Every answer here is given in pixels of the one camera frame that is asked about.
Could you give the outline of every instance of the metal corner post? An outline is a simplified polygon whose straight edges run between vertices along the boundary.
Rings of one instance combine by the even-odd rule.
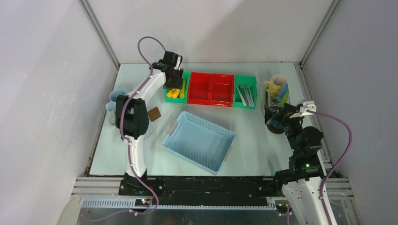
[[[311,55],[311,52],[314,49],[316,43],[318,42],[319,37],[325,31],[326,25],[328,25],[330,19],[332,18],[332,15],[334,14],[334,12],[340,2],[341,2],[341,0],[333,0],[332,3],[330,4],[327,13],[323,17],[321,24],[319,25],[318,29],[316,30],[314,37],[312,38],[306,52],[303,55],[303,58],[300,61],[300,65],[302,68],[307,63],[308,57]]]
[[[95,16],[94,11],[92,10],[92,7],[90,6],[90,3],[88,2],[88,0],[79,0],[79,2],[80,2],[80,5],[82,6],[84,13],[86,13],[87,18],[90,20],[92,27],[94,28],[95,32],[97,33],[99,40],[101,41],[106,52],[108,53],[110,59],[112,60],[113,64],[115,65],[116,69],[119,69],[120,62],[117,60],[116,54],[113,51],[107,37],[105,36],[104,30],[102,30],[100,23],[98,22],[98,19]]]

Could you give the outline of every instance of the white table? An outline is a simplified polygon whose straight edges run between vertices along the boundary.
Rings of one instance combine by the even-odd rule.
[[[132,91],[149,72],[147,64],[123,64],[117,75],[115,89]],[[166,103],[164,89],[159,88],[147,103],[147,109],[158,107],[161,117],[153,123],[151,136],[144,141],[145,164],[148,175],[212,176],[201,168],[171,154],[161,142],[182,111],[188,111],[206,120],[226,127],[237,134],[219,176],[272,176],[289,167],[291,149],[286,136],[275,135],[264,125],[262,83],[273,75],[282,74],[289,83],[293,105],[303,99],[298,75],[293,63],[187,63],[186,71],[254,75],[257,77],[257,105],[253,109],[222,106]],[[108,122],[113,113],[107,113],[90,175],[123,175],[127,165],[127,146],[120,139],[119,130]],[[303,127],[311,126],[306,117]]]

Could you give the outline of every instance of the green tray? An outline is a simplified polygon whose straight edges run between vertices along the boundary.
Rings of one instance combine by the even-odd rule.
[[[188,87],[189,87],[189,79],[191,77],[191,72],[190,71],[184,71],[183,73],[183,78],[186,80],[186,87],[185,87],[185,98],[171,98],[171,97],[167,97],[167,92],[169,91],[169,89],[165,89],[164,92],[164,100],[166,102],[173,102],[173,103],[183,103],[183,104],[187,104],[187,96],[188,96]]]
[[[239,92],[236,89],[236,86],[240,86],[240,85],[249,85],[250,86],[254,106],[248,106],[248,105],[243,104],[242,99],[239,96]],[[245,75],[235,75],[234,86],[235,86],[234,87],[234,101],[232,103],[232,107],[240,107],[240,108],[247,108],[247,109],[256,108],[256,103],[257,103],[257,79],[256,79],[256,77],[255,76],[245,76]]]

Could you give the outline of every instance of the mug handle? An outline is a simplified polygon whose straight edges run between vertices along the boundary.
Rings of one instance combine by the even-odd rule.
[[[266,86],[267,84],[272,84],[271,81],[265,81],[264,83],[262,83],[262,86],[265,88],[265,91],[268,92],[268,86]]]

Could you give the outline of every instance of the white wall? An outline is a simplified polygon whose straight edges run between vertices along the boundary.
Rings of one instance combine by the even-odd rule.
[[[398,224],[398,1],[342,1],[305,67],[318,111],[351,126],[348,176],[365,224]],[[322,119],[333,158],[345,128]]]
[[[115,68],[77,0],[4,1],[0,29],[0,224],[55,224]]]
[[[300,61],[331,0],[91,0],[121,63],[158,38],[184,62]],[[142,44],[149,61],[159,47]]]

